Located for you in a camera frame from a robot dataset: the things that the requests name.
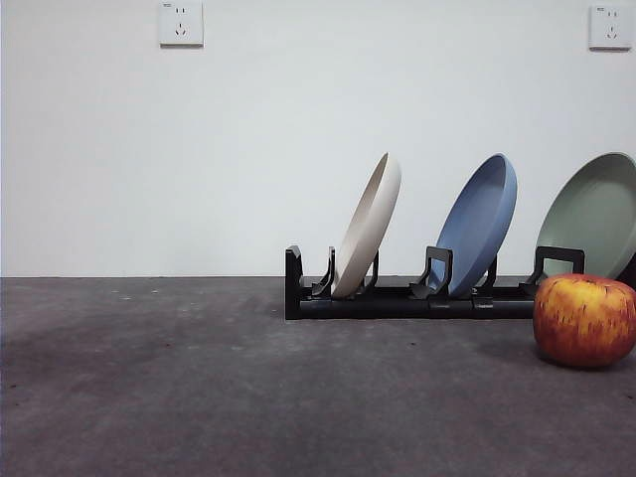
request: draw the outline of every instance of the white wall socket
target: white wall socket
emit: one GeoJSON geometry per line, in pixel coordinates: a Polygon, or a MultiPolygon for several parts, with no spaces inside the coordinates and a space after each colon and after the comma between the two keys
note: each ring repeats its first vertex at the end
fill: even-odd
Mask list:
{"type": "Polygon", "coordinates": [[[159,44],[203,47],[203,2],[159,5],[159,44]]]}
{"type": "Polygon", "coordinates": [[[630,6],[593,5],[589,7],[589,48],[619,50],[632,48],[634,12],[630,6]]]}

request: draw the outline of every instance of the red apple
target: red apple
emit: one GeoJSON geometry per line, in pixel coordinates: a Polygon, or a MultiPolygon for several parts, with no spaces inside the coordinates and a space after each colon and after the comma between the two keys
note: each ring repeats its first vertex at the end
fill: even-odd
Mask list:
{"type": "Polygon", "coordinates": [[[539,347],[555,361],[611,365],[636,344],[636,292],[600,276],[551,276],[537,291],[533,323],[539,347]]]}

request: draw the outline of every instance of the white wall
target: white wall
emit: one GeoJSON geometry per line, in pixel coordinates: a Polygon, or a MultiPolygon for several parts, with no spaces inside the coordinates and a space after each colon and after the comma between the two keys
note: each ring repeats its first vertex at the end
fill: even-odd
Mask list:
{"type": "Polygon", "coordinates": [[[566,179],[636,157],[636,54],[587,50],[585,1],[208,0],[186,51],[158,4],[4,0],[4,275],[282,274],[291,243],[318,274],[385,150],[381,273],[420,271],[495,152],[524,273],[566,179]]]}
{"type": "MultiPolygon", "coordinates": [[[[0,2],[0,38],[2,37],[2,3],[0,2]]],[[[2,113],[0,114],[0,130],[2,130],[2,116],[4,115],[4,108],[2,107],[2,96],[4,95],[4,89],[2,88],[2,48],[0,47],[0,110],[2,113]]],[[[4,134],[0,134],[0,166],[3,164],[2,161],[2,136],[4,134]]],[[[2,209],[2,167],[0,167],[0,210],[2,209]]],[[[0,217],[0,250],[2,249],[2,217],[0,217]]],[[[0,277],[2,275],[2,253],[0,253],[0,277]]]]}

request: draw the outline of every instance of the blue plate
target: blue plate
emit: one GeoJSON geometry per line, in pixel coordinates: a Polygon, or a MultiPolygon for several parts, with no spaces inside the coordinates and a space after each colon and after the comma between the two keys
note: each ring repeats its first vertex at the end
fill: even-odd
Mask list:
{"type": "MultiPolygon", "coordinates": [[[[450,296],[470,293],[484,276],[504,241],[516,202],[515,169],[504,155],[494,155],[464,186],[437,240],[437,246],[453,250],[450,296]]],[[[443,264],[434,260],[428,285],[436,288],[443,275],[443,264]]]]}

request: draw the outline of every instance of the plate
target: plate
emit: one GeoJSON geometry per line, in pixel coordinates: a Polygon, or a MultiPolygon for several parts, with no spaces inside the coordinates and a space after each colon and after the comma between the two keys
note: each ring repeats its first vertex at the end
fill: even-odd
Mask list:
{"type": "Polygon", "coordinates": [[[354,293],[380,248],[398,200],[401,171],[398,161],[385,154],[371,176],[356,212],[336,250],[333,298],[354,293]]]}
{"type": "MultiPolygon", "coordinates": [[[[627,155],[604,154],[584,165],[556,196],[537,245],[580,248],[585,272],[616,278],[636,252],[636,165],[627,155]]],[[[547,260],[547,276],[571,264],[547,260]]]]}
{"type": "MultiPolygon", "coordinates": [[[[484,162],[455,201],[437,246],[453,250],[453,270],[448,294],[470,293],[484,276],[506,237],[517,202],[517,176],[502,154],[484,162]]],[[[428,285],[439,286],[443,264],[434,261],[428,285]]]]}

